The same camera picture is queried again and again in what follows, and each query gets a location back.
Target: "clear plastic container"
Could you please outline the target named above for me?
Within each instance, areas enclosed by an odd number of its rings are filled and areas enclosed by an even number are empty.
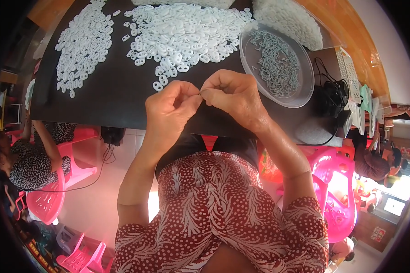
[[[131,0],[134,5],[160,5],[160,4],[174,4],[174,3],[186,3],[196,4],[203,7],[216,7],[227,10],[230,8],[235,0]]]
[[[252,37],[249,36],[249,34],[257,31],[254,28],[248,31],[244,30],[240,36],[240,58],[245,72],[255,77],[258,84],[258,90],[263,95],[265,95],[272,101],[275,101],[279,105],[288,108],[298,108],[306,105],[306,103],[310,100],[314,90],[314,71],[306,50],[298,42],[282,34],[278,30],[275,30],[263,24],[258,24],[258,30],[265,30],[273,35],[282,38],[284,42],[286,42],[289,47],[296,53],[299,62],[298,81],[300,85],[295,92],[290,94],[290,96],[279,97],[272,95],[269,88],[267,87],[266,82],[262,80],[259,74],[260,65],[258,64],[258,60],[261,58],[261,52],[255,50],[255,48],[257,48],[258,46],[255,46],[250,42]]]

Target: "red patterned dress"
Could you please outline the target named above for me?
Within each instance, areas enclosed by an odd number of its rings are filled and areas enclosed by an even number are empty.
[[[126,272],[200,272],[221,242],[259,272],[323,273],[328,237],[319,203],[302,197],[281,212],[258,171],[226,152],[178,159],[158,177],[160,211],[115,238],[115,268]]]

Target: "woman's left hand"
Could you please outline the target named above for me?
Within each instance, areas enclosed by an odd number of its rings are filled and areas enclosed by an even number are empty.
[[[147,128],[143,146],[163,156],[179,139],[187,121],[196,113],[202,97],[189,82],[172,81],[146,100]]]

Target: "wooden cabinet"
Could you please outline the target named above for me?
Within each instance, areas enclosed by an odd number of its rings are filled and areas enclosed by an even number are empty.
[[[395,234],[396,224],[372,213],[360,211],[352,234],[374,249],[383,252]]]

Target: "hand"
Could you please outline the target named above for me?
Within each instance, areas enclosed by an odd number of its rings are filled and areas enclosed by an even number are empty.
[[[199,90],[189,82],[172,81],[146,100],[147,128],[143,145],[163,156],[178,140],[187,121],[202,102]]]
[[[208,106],[227,112],[253,133],[268,123],[269,115],[258,94],[257,82],[250,74],[221,69],[204,82],[201,96]]]

